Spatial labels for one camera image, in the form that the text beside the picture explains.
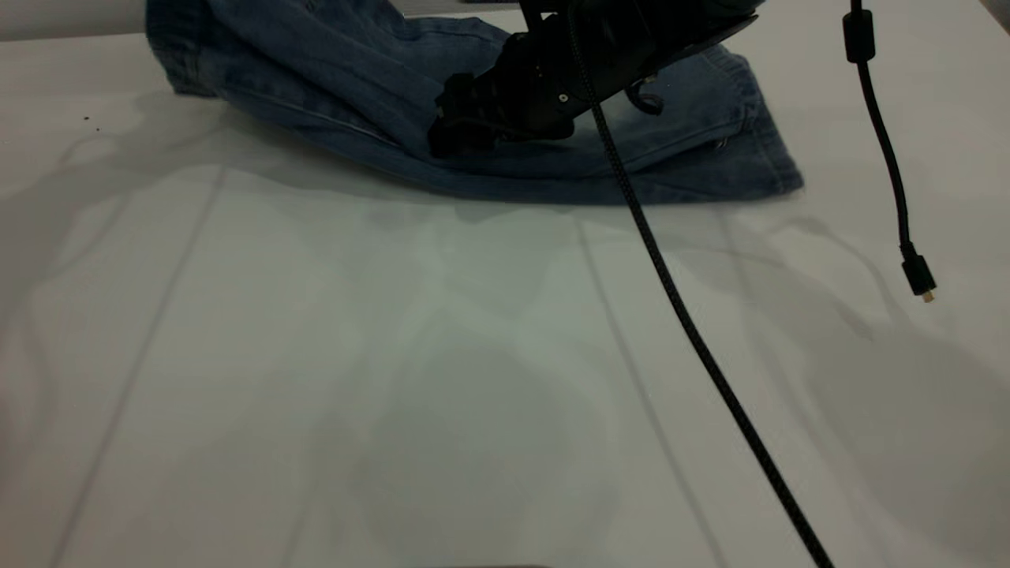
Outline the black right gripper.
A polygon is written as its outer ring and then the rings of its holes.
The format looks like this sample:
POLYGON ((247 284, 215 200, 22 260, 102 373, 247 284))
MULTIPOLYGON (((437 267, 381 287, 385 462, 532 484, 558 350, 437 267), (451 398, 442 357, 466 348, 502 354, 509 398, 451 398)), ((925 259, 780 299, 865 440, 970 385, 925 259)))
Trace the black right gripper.
POLYGON ((591 107, 583 74, 602 102, 641 78, 654 48, 639 1, 562 1, 492 67, 445 80, 427 133, 432 157, 490 154, 507 126, 534 140, 563 139, 591 107))

